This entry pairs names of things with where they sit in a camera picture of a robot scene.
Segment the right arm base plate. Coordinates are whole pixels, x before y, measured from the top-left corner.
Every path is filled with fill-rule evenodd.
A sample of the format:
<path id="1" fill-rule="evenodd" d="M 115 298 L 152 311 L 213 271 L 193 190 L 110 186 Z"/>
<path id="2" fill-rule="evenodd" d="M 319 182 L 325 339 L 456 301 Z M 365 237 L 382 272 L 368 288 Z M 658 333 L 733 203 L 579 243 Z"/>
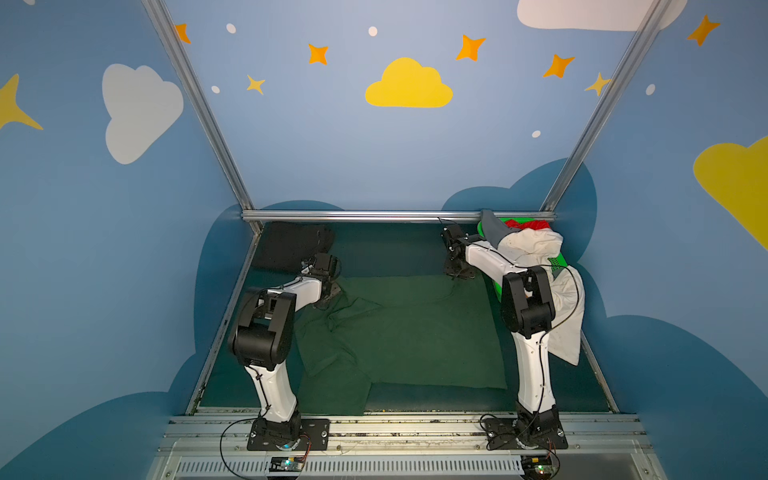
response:
<path id="1" fill-rule="evenodd" d="M 486 448 L 489 451 L 560 450 L 569 447 L 565 432 L 558 422 L 484 415 L 479 425 L 486 435 Z"/>

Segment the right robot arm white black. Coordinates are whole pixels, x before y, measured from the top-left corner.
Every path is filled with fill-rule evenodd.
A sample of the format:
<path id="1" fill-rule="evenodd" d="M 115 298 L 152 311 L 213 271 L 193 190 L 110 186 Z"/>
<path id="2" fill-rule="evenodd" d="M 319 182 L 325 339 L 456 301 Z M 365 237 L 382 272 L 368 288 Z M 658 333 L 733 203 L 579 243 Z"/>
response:
<path id="1" fill-rule="evenodd" d="M 442 238 L 450 265 L 474 267 L 501 286 L 501 317 L 517 355 L 516 436 L 526 446 L 544 444 L 545 436 L 557 435 L 561 428 L 548 360 L 556 314 L 548 274 L 541 266 L 507 259 L 478 235 L 456 237 L 446 228 Z"/>

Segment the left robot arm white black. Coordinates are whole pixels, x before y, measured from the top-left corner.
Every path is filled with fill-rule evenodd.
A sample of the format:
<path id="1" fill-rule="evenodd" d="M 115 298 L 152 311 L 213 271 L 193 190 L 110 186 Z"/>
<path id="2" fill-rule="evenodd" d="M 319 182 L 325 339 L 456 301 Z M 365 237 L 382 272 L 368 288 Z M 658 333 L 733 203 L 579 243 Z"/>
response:
<path id="1" fill-rule="evenodd" d="M 307 267 L 286 284 L 249 293 L 237 314 L 229 348 L 258 395 L 253 426 L 263 442 L 285 448 L 300 438 L 301 414 L 286 367 L 295 316 L 328 302 L 338 291 L 337 278 L 333 270 Z"/>

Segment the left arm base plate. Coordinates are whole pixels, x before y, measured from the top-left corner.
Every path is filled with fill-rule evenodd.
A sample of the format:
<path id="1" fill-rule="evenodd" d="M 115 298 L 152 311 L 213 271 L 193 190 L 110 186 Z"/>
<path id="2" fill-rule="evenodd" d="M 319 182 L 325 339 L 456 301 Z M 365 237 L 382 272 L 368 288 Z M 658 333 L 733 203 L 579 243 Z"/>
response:
<path id="1" fill-rule="evenodd" d="M 328 419 L 302 419 L 283 423 L 259 419 L 253 422 L 248 434 L 248 451 L 326 451 L 330 439 Z"/>

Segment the dark green t-shirt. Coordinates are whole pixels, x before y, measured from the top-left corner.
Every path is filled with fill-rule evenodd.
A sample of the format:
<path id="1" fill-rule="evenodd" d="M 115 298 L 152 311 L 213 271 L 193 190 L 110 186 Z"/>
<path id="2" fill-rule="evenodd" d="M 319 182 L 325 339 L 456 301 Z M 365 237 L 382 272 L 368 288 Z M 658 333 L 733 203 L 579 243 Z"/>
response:
<path id="1" fill-rule="evenodd" d="M 505 365 L 483 279 L 352 277 L 299 314 L 297 398 L 311 414 L 360 415 L 373 386 L 504 390 Z"/>

